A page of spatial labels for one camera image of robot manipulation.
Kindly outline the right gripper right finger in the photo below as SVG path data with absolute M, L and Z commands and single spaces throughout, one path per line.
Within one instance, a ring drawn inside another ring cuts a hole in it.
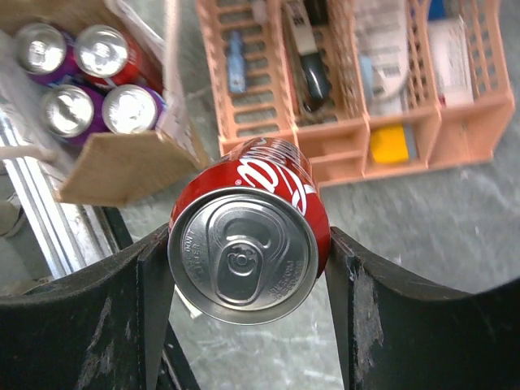
M 347 389 L 516 389 L 519 282 L 437 284 L 335 227 L 325 269 Z

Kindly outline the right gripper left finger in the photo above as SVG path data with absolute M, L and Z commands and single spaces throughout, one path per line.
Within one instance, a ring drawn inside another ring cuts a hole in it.
M 1 300 L 4 389 L 148 389 L 130 245 L 31 293 Z

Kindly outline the brown canvas tote bag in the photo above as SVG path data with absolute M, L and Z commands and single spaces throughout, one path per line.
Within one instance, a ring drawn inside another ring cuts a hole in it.
M 147 197 L 208 163 L 189 114 L 177 63 L 181 3 L 166 1 L 159 36 L 126 1 L 3 1 L 1 3 L 1 123 L 22 144 L 2 158 L 33 157 L 51 181 L 54 199 L 70 204 L 124 206 Z M 163 87 L 166 110 L 154 130 L 93 134 L 78 158 L 52 137 L 39 111 L 40 91 L 15 62 L 11 34 L 27 22 L 55 22 L 70 33 L 108 24 L 135 38 L 145 55 L 143 76 Z

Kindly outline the red soda can front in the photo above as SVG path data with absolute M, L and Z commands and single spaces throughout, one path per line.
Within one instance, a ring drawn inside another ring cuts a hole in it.
M 198 310 L 256 325 L 308 297 L 330 244 L 309 160 L 290 141 L 255 137 L 184 188 L 171 212 L 167 254 L 178 289 Z

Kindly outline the red soda can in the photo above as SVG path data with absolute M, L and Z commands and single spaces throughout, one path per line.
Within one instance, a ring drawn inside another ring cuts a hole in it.
M 76 38 L 74 56 L 85 79 L 101 90 L 120 85 L 162 89 L 162 75 L 151 56 L 127 32 L 96 24 Z
M 256 325 L 308 297 L 330 244 L 309 160 L 290 141 L 255 137 L 184 188 L 171 212 L 167 254 L 178 289 L 198 310 Z

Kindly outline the purple soda can front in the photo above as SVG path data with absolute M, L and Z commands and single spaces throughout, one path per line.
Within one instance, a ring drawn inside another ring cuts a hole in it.
M 90 135 L 108 132 L 102 118 L 104 97 L 84 85 L 62 84 L 46 92 L 40 101 L 45 129 L 67 142 L 82 146 Z

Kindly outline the purple soda can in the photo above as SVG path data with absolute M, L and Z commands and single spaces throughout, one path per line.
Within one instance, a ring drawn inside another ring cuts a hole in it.
M 46 92 L 40 101 L 45 129 L 67 142 L 82 146 L 90 135 L 108 132 L 102 118 L 104 97 L 84 85 L 62 84 Z
M 154 130 L 166 104 L 153 89 L 124 84 L 112 89 L 102 103 L 102 118 L 115 134 Z

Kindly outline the purple Fanta can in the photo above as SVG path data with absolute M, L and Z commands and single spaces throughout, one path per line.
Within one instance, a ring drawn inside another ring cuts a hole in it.
M 54 87 L 80 74 L 74 56 L 76 39 L 58 25 L 26 24 L 14 39 L 18 64 L 39 85 Z

